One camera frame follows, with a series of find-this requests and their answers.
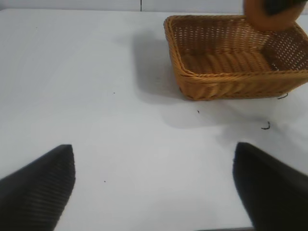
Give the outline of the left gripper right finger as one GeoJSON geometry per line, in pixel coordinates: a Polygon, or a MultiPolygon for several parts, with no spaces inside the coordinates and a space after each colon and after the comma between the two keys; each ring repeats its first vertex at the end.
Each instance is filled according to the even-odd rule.
{"type": "Polygon", "coordinates": [[[308,229],[308,177],[246,142],[236,145],[233,180],[256,231],[308,229]]]}

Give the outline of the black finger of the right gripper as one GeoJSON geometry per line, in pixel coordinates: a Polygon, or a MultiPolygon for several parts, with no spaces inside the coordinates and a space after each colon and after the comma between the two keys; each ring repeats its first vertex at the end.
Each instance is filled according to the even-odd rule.
{"type": "Polygon", "coordinates": [[[275,15],[303,4],[305,0],[265,0],[264,11],[267,15],[275,15]]]}

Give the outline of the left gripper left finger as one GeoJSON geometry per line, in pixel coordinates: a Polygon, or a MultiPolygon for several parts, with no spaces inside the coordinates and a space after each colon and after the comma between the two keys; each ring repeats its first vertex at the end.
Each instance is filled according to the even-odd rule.
{"type": "Polygon", "coordinates": [[[76,182],[72,145],[62,144],[0,180],[2,231],[52,231],[76,182]]]}

